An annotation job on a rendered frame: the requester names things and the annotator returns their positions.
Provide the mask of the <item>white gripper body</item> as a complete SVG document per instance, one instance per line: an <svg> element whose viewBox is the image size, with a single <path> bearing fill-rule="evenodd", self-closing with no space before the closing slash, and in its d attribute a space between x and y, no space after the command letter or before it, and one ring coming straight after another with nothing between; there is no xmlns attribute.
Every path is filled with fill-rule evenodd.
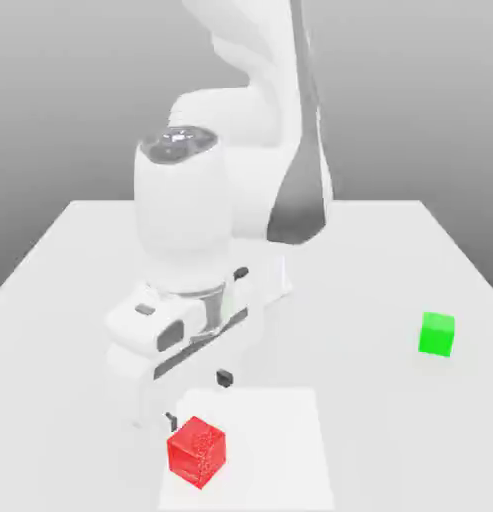
<svg viewBox="0 0 493 512"><path fill-rule="evenodd" d="M160 294L136 288L105 317L110 387L119 402L175 402L207 386L263 337L265 302L253 288Z"/></svg>

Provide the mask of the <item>small red cube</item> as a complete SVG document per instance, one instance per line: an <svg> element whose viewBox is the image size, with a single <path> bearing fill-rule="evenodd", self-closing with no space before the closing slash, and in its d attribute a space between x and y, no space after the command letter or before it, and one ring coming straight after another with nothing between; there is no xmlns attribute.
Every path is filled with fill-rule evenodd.
<svg viewBox="0 0 493 512"><path fill-rule="evenodd" d="M226 434L192 416L167 440L169 470L202 489L226 463Z"/></svg>

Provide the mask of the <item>small green cube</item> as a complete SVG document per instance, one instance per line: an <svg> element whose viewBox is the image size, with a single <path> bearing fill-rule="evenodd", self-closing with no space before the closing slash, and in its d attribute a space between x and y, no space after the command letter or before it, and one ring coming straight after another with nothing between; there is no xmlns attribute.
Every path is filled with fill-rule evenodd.
<svg viewBox="0 0 493 512"><path fill-rule="evenodd" d="M418 350L422 353L449 357L455 337L455 318L451 315L424 312Z"/></svg>

